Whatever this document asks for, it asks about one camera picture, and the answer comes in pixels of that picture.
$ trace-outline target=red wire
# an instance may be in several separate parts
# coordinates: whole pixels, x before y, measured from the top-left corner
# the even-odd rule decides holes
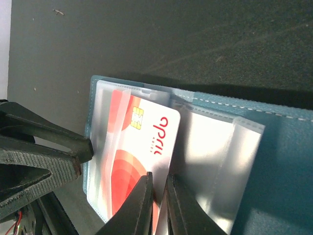
[[[15,222],[15,223],[9,228],[9,230],[5,233],[5,235],[8,235],[8,234],[9,234],[9,232],[12,230],[12,228],[15,226],[16,223],[17,223],[17,222]]]
[[[18,227],[18,226],[20,225],[20,222],[21,222],[22,217],[23,217],[23,214],[22,214],[21,211],[19,211],[19,220],[18,220],[18,222],[17,222],[17,224],[16,224],[16,227]],[[14,235],[16,235],[16,234],[18,234],[18,228],[15,230]]]

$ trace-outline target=white background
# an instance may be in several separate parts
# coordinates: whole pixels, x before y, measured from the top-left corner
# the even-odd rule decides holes
[[[0,99],[7,98],[12,0],[0,1]]]

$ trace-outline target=leather material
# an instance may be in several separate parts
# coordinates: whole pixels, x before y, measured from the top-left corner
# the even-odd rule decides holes
[[[93,76],[90,116],[92,91],[100,79],[168,91],[173,99],[240,115],[265,125],[231,234],[313,234],[313,111]],[[90,125],[88,118],[87,136]]]

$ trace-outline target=wallet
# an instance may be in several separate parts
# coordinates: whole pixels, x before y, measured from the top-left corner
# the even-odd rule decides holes
[[[169,92],[190,105],[266,126],[231,234],[313,234],[313,111],[93,76],[86,136],[99,80]],[[84,192],[87,170],[85,163]]]

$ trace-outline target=red logo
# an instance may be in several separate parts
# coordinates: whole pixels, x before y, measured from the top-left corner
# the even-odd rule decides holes
[[[153,127],[157,129],[157,137],[153,137],[152,139],[152,146],[151,146],[150,152],[153,152],[154,150],[154,154],[162,155],[162,150],[163,150],[162,140],[166,136],[165,127],[167,127],[167,125],[168,125],[168,120],[166,117],[161,118],[161,123],[158,126],[153,125]]]

